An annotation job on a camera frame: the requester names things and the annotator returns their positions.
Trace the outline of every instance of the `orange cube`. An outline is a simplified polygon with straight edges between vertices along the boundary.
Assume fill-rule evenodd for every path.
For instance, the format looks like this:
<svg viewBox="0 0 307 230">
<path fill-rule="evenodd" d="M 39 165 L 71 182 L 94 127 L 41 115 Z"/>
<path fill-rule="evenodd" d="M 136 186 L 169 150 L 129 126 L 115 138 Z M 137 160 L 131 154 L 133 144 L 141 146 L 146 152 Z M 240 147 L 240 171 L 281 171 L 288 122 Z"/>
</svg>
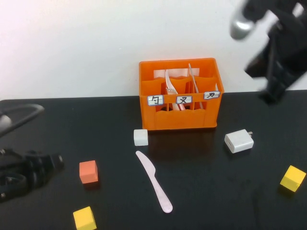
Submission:
<svg viewBox="0 0 307 230">
<path fill-rule="evenodd" d="M 98 170 L 95 161 L 86 161 L 79 164 L 79 174 L 82 184 L 98 181 Z"/>
</svg>

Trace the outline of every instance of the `yellow cube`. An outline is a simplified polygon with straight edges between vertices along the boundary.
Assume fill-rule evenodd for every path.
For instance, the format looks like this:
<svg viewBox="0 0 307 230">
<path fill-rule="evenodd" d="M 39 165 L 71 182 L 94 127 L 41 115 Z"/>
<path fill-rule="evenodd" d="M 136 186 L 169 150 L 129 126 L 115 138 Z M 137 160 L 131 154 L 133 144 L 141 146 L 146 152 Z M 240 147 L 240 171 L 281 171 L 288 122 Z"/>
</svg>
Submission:
<svg viewBox="0 0 307 230">
<path fill-rule="evenodd" d="M 96 223 L 91 207 L 85 207 L 73 213 L 77 230 L 94 230 Z"/>
<path fill-rule="evenodd" d="M 286 174 L 283 176 L 282 181 L 280 184 L 287 189 L 295 192 L 298 187 L 301 185 L 306 173 L 297 169 L 296 167 L 290 165 L 289 169 L 287 170 Z"/>
</svg>

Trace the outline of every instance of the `white cube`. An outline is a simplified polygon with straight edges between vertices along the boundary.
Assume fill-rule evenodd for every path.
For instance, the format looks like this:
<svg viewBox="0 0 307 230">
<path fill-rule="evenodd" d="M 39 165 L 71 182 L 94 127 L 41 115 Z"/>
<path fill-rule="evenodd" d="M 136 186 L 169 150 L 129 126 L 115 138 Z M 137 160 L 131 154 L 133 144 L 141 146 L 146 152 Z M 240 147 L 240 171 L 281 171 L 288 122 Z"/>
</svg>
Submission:
<svg viewBox="0 0 307 230">
<path fill-rule="evenodd" d="M 134 145 L 145 146 L 148 145 L 148 131 L 147 129 L 134 130 Z"/>
<path fill-rule="evenodd" d="M 232 153 L 251 149 L 254 145 L 253 139 L 245 129 L 226 134 L 225 143 Z"/>
</svg>

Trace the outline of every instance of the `white plastic utensil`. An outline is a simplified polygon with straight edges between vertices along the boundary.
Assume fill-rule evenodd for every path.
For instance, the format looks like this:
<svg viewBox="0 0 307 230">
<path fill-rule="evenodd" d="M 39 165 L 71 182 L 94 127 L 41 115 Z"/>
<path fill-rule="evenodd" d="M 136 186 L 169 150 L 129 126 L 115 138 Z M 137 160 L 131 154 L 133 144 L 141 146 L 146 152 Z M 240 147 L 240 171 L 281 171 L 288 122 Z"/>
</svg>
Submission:
<svg viewBox="0 0 307 230">
<path fill-rule="evenodd" d="M 168 88 L 166 88 L 166 92 L 168 95 L 177 94 L 174 90 L 170 90 Z M 172 103 L 172 105 L 173 105 L 173 110 L 180 110 L 179 106 L 176 103 Z"/>
<path fill-rule="evenodd" d="M 198 90 L 198 87 L 196 85 L 196 81 L 195 81 L 194 74 L 193 74 L 192 67 L 191 67 L 190 63 L 189 63 L 189 69 L 190 69 L 190 74 L 192 75 L 192 79 L 193 79 L 193 82 L 194 82 L 195 91 L 196 91 L 196 93 L 199 93 L 199 90 Z"/>
<path fill-rule="evenodd" d="M 154 167 L 153 163 L 142 152 L 136 151 L 135 154 L 140 159 L 144 169 L 147 172 L 147 175 L 149 176 L 150 181 L 153 184 L 153 188 L 154 188 L 155 193 L 158 197 L 158 200 L 159 200 L 159 203 L 160 203 L 162 210 L 165 213 L 170 213 L 173 210 L 173 206 L 172 206 L 171 202 L 169 201 L 169 199 L 167 198 L 166 194 L 164 193 L 163 189 L 159 185 L 157 179 L 154 176 L 155 167 Z"/>
<path fill-rule="evenodd" d="M 173 84 L 172 84 L 172 82 L 171 82 L 171 80 L 169 78 L 168 69 L 165 71 L 165 81 L 166 81 L 167 88 L 169 90 L 171 90 L 171 91 L 166 90 L 167 94 L 178 94 L 178 92 L 176 91 L 175 87 L 173 86 Z M 176 106 L 174 107 L 174 104 L 176 104 L 176 103 L 173 103 L 173 109 L 174 110 L 179 110 L 179 109 L 177 109 L 178 105 L 177 105 L 177 107 Z M 182 104 L 179 104 L 179 107 L 180 107 L 180 110 L 186 110 L 184 105 L 182 105 Z"/>
</svg>

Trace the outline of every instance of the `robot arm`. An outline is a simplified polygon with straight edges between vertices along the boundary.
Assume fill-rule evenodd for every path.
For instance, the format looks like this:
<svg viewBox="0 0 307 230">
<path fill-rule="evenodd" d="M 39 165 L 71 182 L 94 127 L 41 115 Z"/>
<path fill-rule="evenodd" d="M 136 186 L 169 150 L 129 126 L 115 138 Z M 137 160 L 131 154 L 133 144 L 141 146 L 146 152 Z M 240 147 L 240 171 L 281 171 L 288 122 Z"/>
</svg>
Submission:
<svg viewBox="0 0 307 230">
<path fill-rule="evenodd" d="M 298 3 L 304 10 L 295 17 L 293 10 Z M 236 40 L 245 38 L 267 11 L 272 11 L 279 21 L 271 27 L 267 45 L 245 72 L 253 78 L 267 78 L 261 96 L 270 104 L 279 101 L 307 71 L 307 0 L 247 0 L 234 14 L 230 35 Z"/>
</svg>

